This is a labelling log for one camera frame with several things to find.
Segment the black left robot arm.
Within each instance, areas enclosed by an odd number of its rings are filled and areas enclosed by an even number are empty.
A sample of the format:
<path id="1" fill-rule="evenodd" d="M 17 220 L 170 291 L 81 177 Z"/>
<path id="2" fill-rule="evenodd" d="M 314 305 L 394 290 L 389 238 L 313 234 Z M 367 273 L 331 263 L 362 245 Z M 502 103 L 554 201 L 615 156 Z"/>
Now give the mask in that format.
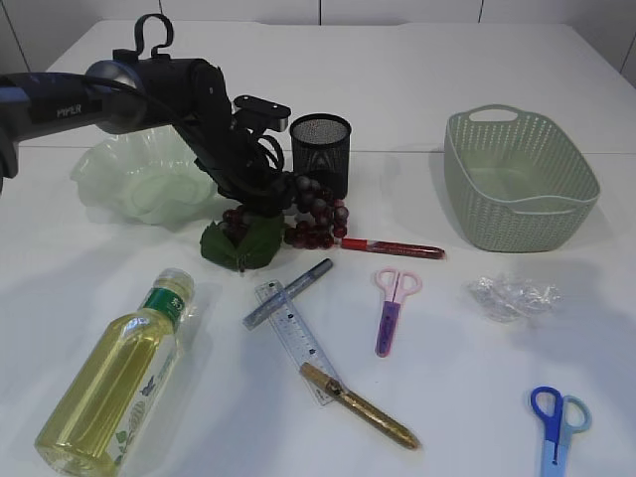
<path id="1" fill-rule="evenodd" d="M 171 125 L 220 193 L 264 216 L 290 207 L 294 181 L 280 149 L 260 144 L 277 121 L 263 102 L 234 111 L 222 71 L 205 60 L 102 61 L 85 74 L 18 73 L 1 78 L 1 177 L 18 173 L 20 142 L 96 125 L 127 134 Z"/>

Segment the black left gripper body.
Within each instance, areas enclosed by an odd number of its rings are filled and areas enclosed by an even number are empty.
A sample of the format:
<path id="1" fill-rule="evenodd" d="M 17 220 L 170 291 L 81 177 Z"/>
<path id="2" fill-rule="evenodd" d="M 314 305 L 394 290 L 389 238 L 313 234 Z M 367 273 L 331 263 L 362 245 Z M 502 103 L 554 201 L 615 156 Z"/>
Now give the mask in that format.
<path id="1" fill-rule="evenodd" d="M 286 208 L 286 174 L 279 143 L 265 131 L 238 125 L 234 112 L 199 106 L 193 110 L 204 152 L 198 163 L 219 185 L 219 192 L 255 212 Z"/>

